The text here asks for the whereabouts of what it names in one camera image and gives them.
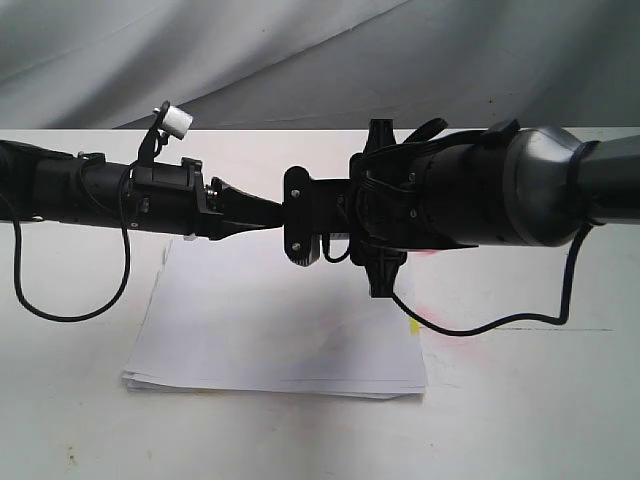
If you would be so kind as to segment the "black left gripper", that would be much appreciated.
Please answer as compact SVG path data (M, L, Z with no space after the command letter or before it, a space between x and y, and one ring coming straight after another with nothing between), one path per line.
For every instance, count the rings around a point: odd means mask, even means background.
M206 187L202 162L136 164L124 181L125 225L147 232L222 240L283 226L280 203L243 192L218 177Z

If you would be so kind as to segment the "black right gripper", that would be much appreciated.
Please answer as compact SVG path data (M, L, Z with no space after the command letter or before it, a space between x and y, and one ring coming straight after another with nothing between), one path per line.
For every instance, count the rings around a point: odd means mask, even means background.
M350 160L350 257L365 269L373 298L393 296L397 274L410 251L440 246L438 236L419 224L412 168L417 148L439 133L436 118L398 144L393 121L373 119L364 150Z

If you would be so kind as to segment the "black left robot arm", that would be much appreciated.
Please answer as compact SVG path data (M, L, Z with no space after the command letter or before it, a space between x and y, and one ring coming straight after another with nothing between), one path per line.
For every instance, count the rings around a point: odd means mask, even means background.
M1 143L5 221L57 221L222 240L279 228L280 204L214 177L199 160L125 165L102 153L74 156L14 141Z

